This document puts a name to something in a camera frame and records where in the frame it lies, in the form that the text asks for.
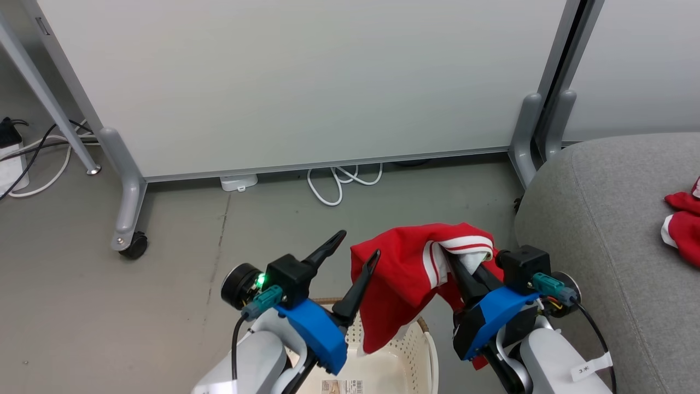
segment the label on basket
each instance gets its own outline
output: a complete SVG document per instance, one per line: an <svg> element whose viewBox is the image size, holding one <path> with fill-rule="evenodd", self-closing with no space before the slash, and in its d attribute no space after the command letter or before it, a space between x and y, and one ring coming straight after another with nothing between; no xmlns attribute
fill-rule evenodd
<svg viewBox="0 0 700 394"><path fill-rule="evenodd" d="M324 380L321 394L365 394L365 389L361 380Z"/></svg>

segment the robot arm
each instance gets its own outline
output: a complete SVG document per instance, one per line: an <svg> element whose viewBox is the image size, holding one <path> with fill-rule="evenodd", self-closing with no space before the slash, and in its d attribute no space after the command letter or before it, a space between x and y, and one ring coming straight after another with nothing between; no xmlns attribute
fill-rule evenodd
<svg viewBox="0 0 700 394"><path fill-rule="evenodd" d="M453 345L460 359L483 355L508 394L610 393L595 374L572 378L571 370L585 360L547 316L576 311L580 293L566 274L550 271L546 252L528 245L501 251L496 264L503 269L503 283L483 267L471 276L456 256L446 255L465 303L454 316ZM540 297L553 297L556 304L544 306Z"/></svg>
<svg viewBox="0 0 700 394"><path fill-rule="evenodd" d="M308 298L309 285L345 235L339 231L302 261L287 254L268 264L265 273L250 264L241 264L229 273L221 286L221 298L241 311L237 327L243 320L255 322L241 341L235 341L234 331L235 346L227 365L229 376L235 377L222 393L294 394L317 365L331 374L340 372L347 359L345 334L380 256L379 250L375 251L350 290L327 311ZM300 356L294 367L287 362L285 346ZM211 384L200 382L198 387L203 392L217 392Z"/></svg>
<svg viewBox="0 0 700 394"><path fill-rule="evenodd" d="M302 261L290 254L280 257L265 273L250 264L229 273L222 299L241 311L241 322L255 322L243 339L234 338L232 357L210 371L192 394L294 394L315 366L331 374L341 370L347 358L344 336L379 261L377 250L331 311L309 300L311 280L344 237L340 231ZM585 361L552 329L547 316L575 311L572 299L580 294L568 276L551 273L547 253L529 246L501 251L497 265L504 271L503 282L483 267L470 275L455 255L446 255L465 303L454 315L453 345L460 359L483 355L508 394L610 393L595 374L572 379L572 368ZM543 304L543 296L559 302ZM299 355L294 366L285 348ZM239 378L232 381L236 368Z"/></svg>

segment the gray metal frame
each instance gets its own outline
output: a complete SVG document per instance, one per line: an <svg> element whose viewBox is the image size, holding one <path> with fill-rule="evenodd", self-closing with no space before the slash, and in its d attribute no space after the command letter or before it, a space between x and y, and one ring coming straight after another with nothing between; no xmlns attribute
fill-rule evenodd
<svg viewBox="0 0 700 394"><path fill-rule="evenodd" d="M564 130L576 102L576 92L570 89L571 81L586 50L604 1L587 1L561 72L555 81L552 96L549 98L550 102L544 108L542 118L535 128L535 143L544 161L549 160L562 149Z"/></svg>
<svg viewBox="0 0 700 394"><path fill-rule="evenodd" d="M557 75L559 62L565 55L566 40L572 28L574 28L576 11L580 5L585 7L583 17L580 24L577 26L576 35L570 45L569 51L566 53L566 59L564 60L562 70L559 72L559 75ZM561 117L565 114L568 119L568 114L571 112L571 107L573 106L573 101L576 96L573 92L567 93L562 90L568 89L568 86L571 84L573 72L575 72L575 68L581 59L581 55L586 46L585 44L588 42L588 37L591 34L591 30L593 30L593 25L595 24L598 13L600 13L600 7L602 6L603 0L566 0L566 5L564 6L561 20L559 21L559 27L557 28L556 36L552 43L552 49L549 52L549 58L547 59L545 71L542 74L542 80L537 93L528 95L523 100L510 148L508 149L508 155L515 168L515 172L518 174L518 178L520 178L520 182L525 188L527 188L537 172L532 157L531 141L533 138L537 140L537 136L539 135L546 136L546 131L542 130L548 130L549 128L545 129L541 125L558 124L552 122L551 117L553 115ZM573 71L569 73L568 70L571 67L573 67ZM552 94L558 96L556 100L550 97L550 88L552 84L554 84L554 89L551 89ZM556 149L556 140L556 135L549 139L548 143L550 149ZM561 136L559 136L559 150L561 150Z"/></svg>
<svg viewBox="0 0 700 394"><path fill-rule="evenodd" d="M46 82L41 77L41 74L36 69L36 66L29 58L25 47L20 43L17 35L12 30L7 20L0 12L0 44L5 48L10 59L15 63L15 66L20 70L20 73L27 80L29 87L34 91L41 104L46 108L46 111L51 115L53 121L58 125L61 133L66 137L73 150L87 168L88 175L97 174L102 167L95 164L88 153L88 150L83 145L83 142L76 134L73 126L68 120L68 116L63 112L61 106L58 105L56 97L51 93Z"/></svg>
<svg viewBox="0 0 700 394"><path fill-rule="evenodd" d="M35 18L42 18L44 21L46 17L41 12L39 5L36 0L22 0L25 8L28 10L29 14ZM342 162L329 162L329 163L309 163L306 165L285 165L279 167L270 168L251 168L247 170L233 170L233 171L217 171L217 172L206 172L206 173L192 173L192 174L179 174L179 175L169 175L164 177L148 177L144 178L141 175L136 163L131 157L128 149L124 145L121 136L117 130L112 128L104 128L102 122L99 120L95 109L90 103L87 94L85 93L78 77L76 76L73 68L71 67L66 55L56 40L53 32L49 25L44 24L43 28L37 25L37 31L41 35L44 45L49 52L51 58L54 60L56 67L58 68L60 74L63 76L69 90L73 94L78 106L83 111L86 119L90 124L99 129L97 133L97 138L100 141L102 148L106 152L107 158L110 160L112 166L119 173L122 180L122 202L119 209L119 214L117 217L117 222L115 226L115 233L112 240L112 248L114 250L124 250L129 247L132 239L133 232L136 228L137 220L139 217L139 212L141 210L141 204L144 200L144 194L146 192L146 185L150 182L166 182L178 179L196 179L205 177L222 177L228 175L245 175L245 174L257 174L262 172L276 172L276 171L288 171L288 170L305 170L308 168L319 168L328 167L331 165L354 165L354 164L366 164L366 163L378 163L384 161L401 161L401 160L416 160L422 158L437 158L437 157L448 157L448 156L462 156L467 154L486 154L495 152L505 152L509 153L513 166L520 178L522 184L527 186L530 180L535 174L535 166L530 153L530 143L535 134L536 126L543 114L543 107L546 101L547 95L552 87L553 83L556 83L555 76L557 75L557 67L559 65L559 60L564 53L564 47L566 44L566 37L568 36L573 20L575 17L575 12L580 1L586 0L566 0L566 5L564 7L563 14L557 29L554 42L552 44L552 49L549 53L549 57L545 64L545 70L542 74L540 80L540 85L538 86L537 92L527 95L523 100L523 105L514 129L514 134L512 137L511 145L509 147L494 147L488 149L471 149L465 151L450 151L450 152L439 152L434 154L418 154L418 155L406 155L406 156L389 156L383 158L372 158L372 159L358 159L351 161Z"/></svg>

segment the caster wheel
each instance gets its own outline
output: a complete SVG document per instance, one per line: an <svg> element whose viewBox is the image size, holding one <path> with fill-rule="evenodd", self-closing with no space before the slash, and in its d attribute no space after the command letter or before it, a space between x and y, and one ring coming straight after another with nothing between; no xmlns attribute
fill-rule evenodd
<svg viewBox="0 0 700 394"><path fill-rule="evenodd" d="M131 245L124 250L120 250L119 254L130 259L135 260L144 255L146 248L148 247L148 238L146 234L142 231L136 231L134 237L132 238Z"/></svg>

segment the red and white garment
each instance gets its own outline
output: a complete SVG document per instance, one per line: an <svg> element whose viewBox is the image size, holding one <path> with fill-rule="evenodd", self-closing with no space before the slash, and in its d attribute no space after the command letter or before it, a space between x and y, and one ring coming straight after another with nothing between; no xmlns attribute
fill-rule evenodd
<svg viewBox="0 0 700 394"><path fill-rule="evenodd" d="M353 282L376 249L381 257L360 306L365 333L361 353L373 353L394 337L402 337L436 294L453 311L464 307L444 250L457 254L469 273L483 264L503 280L503 271L493 259L497 251L491 234L466 223L398 227L354 245L350 248Z"/></svg>
<svg viewBox="0 0 700 394"><path fill-rule="evenodd" d="M678 248L680 256L689 263L700 267L700 177L690 193L680 191L665 199L679 212L666 217L661 239Z"/></svg>

